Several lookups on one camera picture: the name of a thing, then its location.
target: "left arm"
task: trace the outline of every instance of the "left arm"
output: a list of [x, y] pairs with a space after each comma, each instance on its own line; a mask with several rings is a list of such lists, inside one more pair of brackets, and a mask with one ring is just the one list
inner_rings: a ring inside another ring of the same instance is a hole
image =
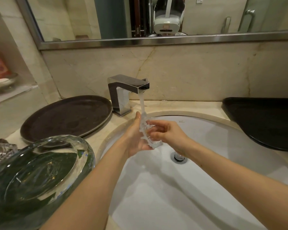
[[94, 170], [80, 183], [40, 230], [103, 230], [114, 188], [127, 159], [151, 148], [139, 132], [140, 113], [126, 133], [107, 151]]

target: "black tray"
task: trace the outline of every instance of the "black tray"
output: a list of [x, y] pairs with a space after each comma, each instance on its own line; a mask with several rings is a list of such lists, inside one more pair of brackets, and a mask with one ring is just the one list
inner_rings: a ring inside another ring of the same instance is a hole
[[112, 104], [104, 97], [70, 97], [32, 114], [21, 126], [20, 135], [31, 143], [55, 135], [82, 137], [103, 125], [111, 113]]
[[288, 98], [229, 97], [222, 108], [256, 143], [288, 151]]

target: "light switch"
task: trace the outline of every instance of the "light switch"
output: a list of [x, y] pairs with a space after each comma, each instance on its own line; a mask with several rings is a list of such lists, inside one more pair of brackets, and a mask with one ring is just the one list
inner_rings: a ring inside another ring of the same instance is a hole
[[203, 3], [203, 0], [196, 0], [196, 3], [198, 4]]

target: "sink drain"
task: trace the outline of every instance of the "sink drain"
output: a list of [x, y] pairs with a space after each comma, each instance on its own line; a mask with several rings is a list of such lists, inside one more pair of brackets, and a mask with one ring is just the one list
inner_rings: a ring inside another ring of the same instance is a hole
[[171, 159], [174, 163], [180, 164], [180, 165], [185, 164], [188, 161], [188, 159], [186, 157], [181, 156], [177, 152], [171, 153]]

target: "hand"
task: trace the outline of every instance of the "hand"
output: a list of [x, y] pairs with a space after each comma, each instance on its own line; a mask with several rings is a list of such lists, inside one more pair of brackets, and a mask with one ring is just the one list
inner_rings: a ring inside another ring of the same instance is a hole
[[122, 136], [122, 138], [125, 139], [128, 144], [128, 157], [132, 157], [137, 152], [142, 150], [153, 150], [153, 148], [147, 144], [147, 141], [145, 139], [141, 139], [143, 133], [139, 131], [140, 121], [141, 114], [137, 111], [133, 124], [128, 127], [127, 131]]
[[188, 157], [188, 151], [192, 146], [200, 146], [190, 139], [174, 121], [148, 120], [148, 124], [155, 125], [148, 130], [153, 140], [161, 140], [169, 144], [176, 152]]

